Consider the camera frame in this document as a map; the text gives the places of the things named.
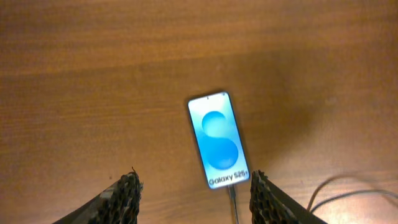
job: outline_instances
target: phone display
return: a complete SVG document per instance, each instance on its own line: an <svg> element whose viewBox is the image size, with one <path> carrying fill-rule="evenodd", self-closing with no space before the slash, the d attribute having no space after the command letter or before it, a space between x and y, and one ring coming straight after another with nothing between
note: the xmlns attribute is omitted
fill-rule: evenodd
<svg viewBox="0 0 398 224"><path fill-rule="evenodd" d="M248 180L249 168L228 93L190 100L188 109L209 187Z"/></svg>

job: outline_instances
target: blue gradient shape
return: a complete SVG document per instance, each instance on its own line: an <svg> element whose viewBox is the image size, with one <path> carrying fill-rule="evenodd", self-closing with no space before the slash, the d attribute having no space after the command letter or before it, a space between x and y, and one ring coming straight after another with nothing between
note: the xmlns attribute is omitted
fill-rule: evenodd
<svg viewBox="0 0 398 224"><path fill-rule="evenodd" d="M223 134L228 133L228 128L225 116L218 111L211 111L202 119L205 136L200 147L206 149L206 158L215 169L229 169L238 160L238 148L235 143L223 137Z"/></svg>

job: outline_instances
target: gray cable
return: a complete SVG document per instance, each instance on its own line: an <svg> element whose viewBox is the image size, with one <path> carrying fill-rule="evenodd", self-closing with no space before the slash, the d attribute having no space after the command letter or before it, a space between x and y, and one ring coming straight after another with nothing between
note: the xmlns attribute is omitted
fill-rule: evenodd
<svg viewBox="0 0 398 224"><path fill-rule="evenodd" d="M228 192L229 192L229 197L231 198L232 204L234 205L234 212L235 212L235 221L236 221L236 224L239 224L239 220L238 220L238 210L236 209L236 194L235 194L234 185L229 185L229 186L228 186Z"/></svg>
<svg viewBox="0 0 398 224"><path fill-rule="evenodd" d="M398 199L398 194L396 194L394 192L389 192L389 191L386 191L386 190L378 190L378 189L376 189L376 190L357 190L357 191L348 192L348 193L345 193L345 194L337 195L337 196L328 198L326 200L323 200L320 203L318 203L316 206L314 206L311 209L310 212L313 213L316 209L318 209L322 205L327 204L329 202L332 202L334 200L338 200L338 199L341 199L341 198L345 198L345 197L349 197L349 196L353 196L353 195L357 195L357 194L368 194L368 193L385 194L385 195L388 195L388 196L391 196L391 197L395 197L395 198Z"/></svg>

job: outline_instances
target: brown wooden tabletop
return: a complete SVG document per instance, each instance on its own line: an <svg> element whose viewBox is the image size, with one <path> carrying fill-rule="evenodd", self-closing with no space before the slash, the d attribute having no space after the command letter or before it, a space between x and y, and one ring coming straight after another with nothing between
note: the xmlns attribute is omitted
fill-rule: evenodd
<svg viewBox="0 0 398 224"><path fill-rule="evenodd" d="M139 223L232 223L207 187L185 101L230 92L251 169L307 206L398 191L398 3L1 1L0 223L50 223L134 166ZM250 183L237 186L251 222ZM362 195L315 212L397 223Z"/></svg>

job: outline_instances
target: charging cable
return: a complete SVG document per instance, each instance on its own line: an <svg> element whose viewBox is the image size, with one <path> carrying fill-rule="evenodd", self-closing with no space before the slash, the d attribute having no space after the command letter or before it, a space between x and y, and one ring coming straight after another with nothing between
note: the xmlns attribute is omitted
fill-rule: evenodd
<svg viewBox="0 0 398 224"><path fill-rule="evenodd" d="M231 202L232 202L232 204L234 205L234 212L235 212L235 221L236 221L236 224L239 224L238 210L236 209L236 194L235 194L234 185L229 185L229 186L228 186L228 192L229 192L229 197L230 197L230 199L231 199Z"/></svg>

